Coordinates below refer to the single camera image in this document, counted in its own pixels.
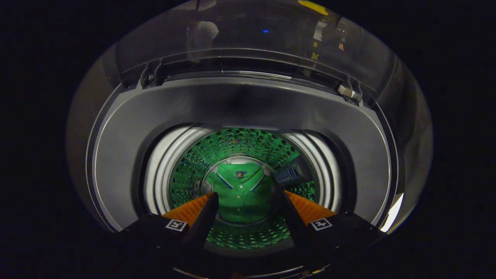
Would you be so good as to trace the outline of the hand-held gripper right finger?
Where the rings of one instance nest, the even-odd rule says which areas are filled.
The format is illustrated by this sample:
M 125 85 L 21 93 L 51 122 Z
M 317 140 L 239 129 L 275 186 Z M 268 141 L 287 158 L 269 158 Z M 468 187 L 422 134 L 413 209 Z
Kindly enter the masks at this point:
M 336 213 L 287 190 L 279 196 L 298 259 L 310 272 L 336 268 L 383 239 L 354 212 Z

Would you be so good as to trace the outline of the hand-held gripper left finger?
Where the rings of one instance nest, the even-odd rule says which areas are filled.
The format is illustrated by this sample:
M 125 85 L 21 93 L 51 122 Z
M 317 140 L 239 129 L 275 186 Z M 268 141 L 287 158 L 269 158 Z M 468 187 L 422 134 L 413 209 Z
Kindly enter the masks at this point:
M 120 232 L 120 245 L 131 258 L 143 256 L 160 267 L 198 272 L 218 208 L 218 194 L 212 192 L 166 214 L 146 214 Z

